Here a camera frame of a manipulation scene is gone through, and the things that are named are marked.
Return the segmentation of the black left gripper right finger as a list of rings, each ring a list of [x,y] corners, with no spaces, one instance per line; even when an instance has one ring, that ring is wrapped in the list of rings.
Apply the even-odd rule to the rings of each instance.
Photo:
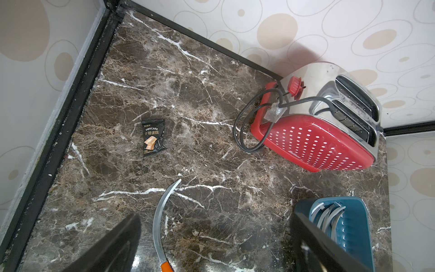
[[[290,219],[291,245],[300,272],[368,272],[304,214]]]

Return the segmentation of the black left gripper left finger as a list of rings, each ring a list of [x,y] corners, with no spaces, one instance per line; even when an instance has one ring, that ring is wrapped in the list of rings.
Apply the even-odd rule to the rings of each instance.
[[[140,235],[140,217],[132,213],[64,271],[129,272],[135,259]]]

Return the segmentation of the orange handle sickle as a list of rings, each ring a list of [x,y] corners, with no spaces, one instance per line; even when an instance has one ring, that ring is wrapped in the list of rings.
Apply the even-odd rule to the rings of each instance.
[[[161,224],[165,205],[168,199],[170,198],[171,194],[179,186],[180,183],[181,183],[181,179],[177,180],[166,189],[166,191],[163,193],[162,197],[160,198],[159,203],[157,204],[155,214],[154,214],[153,225],[152,225],[152,238],[153,238],[154,247],[156,250],[157,257],[159,259],[159,264],[162,272],[174,272],[174,269],[172,268],[171,264],[166,258],[162,246],[162,241],[160,236],[161,233],[160,224]]]
[[[331,239],[335,242],[338,241],[338,235],[337,235],[337,226],[338,226],[338,221],[340,220],[341,216],[344,213],[344,210],[346,209],[345,206],[340,207],[338,212],[336,213],[336,215],[333,217],[333,222],[332,222],[332,226],[331,226]]]

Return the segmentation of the wooden handle sickle diagonal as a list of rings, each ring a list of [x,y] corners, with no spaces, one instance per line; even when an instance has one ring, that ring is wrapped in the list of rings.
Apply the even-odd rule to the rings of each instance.
[[[317,223],[317,227],[318,227],[319,229],[322,228],[322,226],[323,226],[323,224],[324,224],[324,221],[329,217],[331,211],[332,211],[334,208],[335,208],[335,205],[334,205],[334,204],[332,204],[332,205],[330,205],[329,207],[325,208],[325,210],[324,210],[323,213],[321,214],[321,216],[320,216],[320,218],[319,218],[319,220],[318,220],[318,223]]]

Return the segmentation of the wooden handle sickle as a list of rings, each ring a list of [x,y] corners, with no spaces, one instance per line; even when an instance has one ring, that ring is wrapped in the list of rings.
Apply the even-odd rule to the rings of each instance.
[[[326,219],[324,226],[322,228],[323,232],[327,231],[327,228],[329,227],[331,221],[344,209],[344,207],[338,206],[336,207],[329,215],[329,217]]]
[[[314,222],[315,219],[316,219],[317,214],[319,212],[322,212],[324,209],[325,209],[325,206],[324,206],[323,202],[319,203],[316,207],[314,207],[313,210],[310,213],[310,217],[309,217],[310,221]]]

